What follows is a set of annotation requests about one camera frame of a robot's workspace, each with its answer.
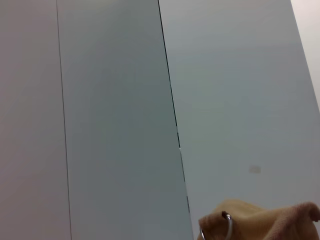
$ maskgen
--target white cabinet door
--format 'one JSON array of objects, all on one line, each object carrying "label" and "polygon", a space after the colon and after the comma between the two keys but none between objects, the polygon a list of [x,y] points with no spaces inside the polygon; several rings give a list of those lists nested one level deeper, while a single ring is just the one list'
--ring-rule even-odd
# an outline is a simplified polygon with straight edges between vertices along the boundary
[{"label": "white cabinet door", "polygon": [[0,239],[70,240],[56,0],[0,1]]},{"label": "white cabinet door", "polygon": [[290,0],[159,2],[194,237],[224,198],[320,204],[320,115]]},{"label": "white cabinet door", "polygon": [[156,0],[59,0],[73,240],[190,240]]}]

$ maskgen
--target panel seam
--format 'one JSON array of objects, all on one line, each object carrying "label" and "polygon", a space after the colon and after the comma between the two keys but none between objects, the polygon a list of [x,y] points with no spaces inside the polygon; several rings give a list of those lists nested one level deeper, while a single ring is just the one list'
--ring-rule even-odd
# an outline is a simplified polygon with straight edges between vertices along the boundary
[{"label": "panel seam", "polygon": [[56,0],[56,21],[57,21],[57,31],[58,31],[59,60],[60,60],[60,77],[61,77],[61,93],[62,93],[63,126],[64,126],[64,146],[65,146],[65,163],[66,163],[66,182],[67,182],[68,207],[69,207],[69,229],[70,229],[70,240],[72,240],[70,190],[69,190],[69,169],[68,169],[67,135],[66,135],[66,114],[65,114],[65,100],[64,100],[64,85],[63,85],[63,81],[62,81],[62,63],[61,63],[58,0]]},{"label": "panel seam", "polygon": [[166,47],[166,42],[165,42],[164,27],[163,27],[163,25],[162,25],[162,17],[161,17],[161,10],[160,10],[159,0],[157,0],[157,2],[158,2],[159,15],[160,15],[161,32],[162,32],[162,38],[163,38],[163,45],[164,45],[164,52],[165,52],[166,67],[167,67],[167,69],[168,69],[168,76],[169,76],[169,83],[170,83],[170,91],[171,91],[171,99],[172,99],[174,120],[175,120],[175,126],[176,126],[176,134],[177,134],[177,137],[178,137],[178,143],[179,143],[179,148],[180,148],[180,139],[179,139],[179,132],[178,132],[177,116],[176,116],[176,109],[175,109],[175,103],[174,103],[174,96],[173,96],[173,93],[172,93],[172,86],[171,86],[170,70],[169,70],[169,63],[168,63],[167,47]]}]

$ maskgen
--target metal ring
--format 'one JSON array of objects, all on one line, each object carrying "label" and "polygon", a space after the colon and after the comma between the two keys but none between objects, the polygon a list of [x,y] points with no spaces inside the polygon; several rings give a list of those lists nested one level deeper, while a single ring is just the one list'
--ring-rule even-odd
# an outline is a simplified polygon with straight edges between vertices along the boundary
[{"label": "metal ring", "polygon": [[[225,211],[222,212],[222,216],[228,221],[228,232],[227,232],[224,240],[230,240],[231,235],[232,235],[233,220],[232,220],[232,217],[230,216],[230,214],[228,214]],[[200,228],[200,235],[202,237],[202,240],[206,240],[204,232],[202,231],[201,227],[199,227],[199,228]]]}]

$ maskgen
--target towel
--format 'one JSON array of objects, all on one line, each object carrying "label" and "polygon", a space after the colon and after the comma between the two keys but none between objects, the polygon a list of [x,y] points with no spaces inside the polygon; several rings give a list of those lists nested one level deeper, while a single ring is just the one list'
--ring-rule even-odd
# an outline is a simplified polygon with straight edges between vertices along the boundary
[{"label": "towel", "polygon": [[[269,210],[240,200],[225,200],[199,220],[205,240],[226,238],[224,211],[233,220],[230,240],[319,240],[313,222],[320,220],[320,210],[314,203]],[[197,240],[203,240],[200,234]]]}]

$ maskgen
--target fabric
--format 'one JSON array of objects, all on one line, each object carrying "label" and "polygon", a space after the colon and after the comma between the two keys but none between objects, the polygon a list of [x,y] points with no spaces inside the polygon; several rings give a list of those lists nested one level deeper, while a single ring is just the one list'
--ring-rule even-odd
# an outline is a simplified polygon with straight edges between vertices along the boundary
[{"label": "fabric", "polygon": [[[268,210],[240,200],[225,200],[199,220],[205,240],[224,240],[231,215],[231,240],[319,240],[313,223],[320,220],[319,208],[312,202]],[[203,240],[199,234],[197,240]]]}]

